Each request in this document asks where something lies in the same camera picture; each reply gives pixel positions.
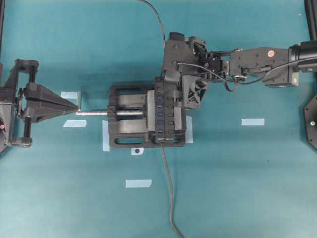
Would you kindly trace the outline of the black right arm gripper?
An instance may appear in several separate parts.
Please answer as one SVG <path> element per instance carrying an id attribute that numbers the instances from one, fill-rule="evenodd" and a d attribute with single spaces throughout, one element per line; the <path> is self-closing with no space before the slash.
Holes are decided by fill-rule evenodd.
<path id="1" fill-rule="evenodd" d="M 208 51 L 206 42 L 196 36 L 170 33 L 164 48 L 161 78 L 165 83 L 182 83 L 184 108 L 196 109 L 201 105 L 207 83 L 225 82 L 223 54 Z"/>

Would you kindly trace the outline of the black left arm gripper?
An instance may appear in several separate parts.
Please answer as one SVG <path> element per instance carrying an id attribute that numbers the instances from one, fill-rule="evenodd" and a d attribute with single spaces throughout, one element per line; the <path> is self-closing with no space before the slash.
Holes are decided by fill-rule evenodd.
<path id="1" fill-rule="evenodd" d="M 48 88 L 36 84 L 35 76 L 39 63 L 35 60 L 16 59 L 8 80 L 0 88 L 0 147 L 30 147 L 31 125 L 58 116 L 74 113 L 78 106 L 62 98 Z M 17 89 L 19 74 L 29 75 L 25 89 Z M 23 112 L 22 100 L 26 96 L 27 106 Z M 23 137 L 13 137 L 14 122 L 24 119 Z"/>

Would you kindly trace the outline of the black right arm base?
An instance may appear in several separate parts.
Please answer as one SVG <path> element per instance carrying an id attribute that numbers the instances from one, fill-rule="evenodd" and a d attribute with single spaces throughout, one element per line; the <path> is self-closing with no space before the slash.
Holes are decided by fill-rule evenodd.
<path id="1" fill-rule="evenodd" d="M 307 142 L 317 149 L 317 95 L 304 106 L 304 120 Z"/>

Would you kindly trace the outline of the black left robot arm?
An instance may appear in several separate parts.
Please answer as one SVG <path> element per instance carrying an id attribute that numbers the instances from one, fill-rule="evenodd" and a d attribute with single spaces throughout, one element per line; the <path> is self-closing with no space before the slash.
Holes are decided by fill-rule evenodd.
<path id="1" fill-rule="evenodd" d="M 33 123 L 74 113 L 78 106 L 37 84 L 39 63 L 16 59 L 4 86 L 0 88 L 0 151 L 7 147 L 30 147 Z M 24 121 L 23 137 L 13 137 L 14 121 Z"/>

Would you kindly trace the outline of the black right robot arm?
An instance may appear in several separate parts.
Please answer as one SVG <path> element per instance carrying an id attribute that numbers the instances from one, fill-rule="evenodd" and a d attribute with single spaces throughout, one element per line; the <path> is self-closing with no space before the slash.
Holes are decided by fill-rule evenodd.
<path id="1" fill-rule="evenodd" d="M 212 83 L 222 83 L 231 93 L 257 82 L 267 87 L 297 87 L 299 72 L 316 70 L 315 40 L 289 48 L 208 51 L 205 40 L 171 32 L 165 43 L 162 77 L 155 84 L 156 103 L 195 109 Z"/>

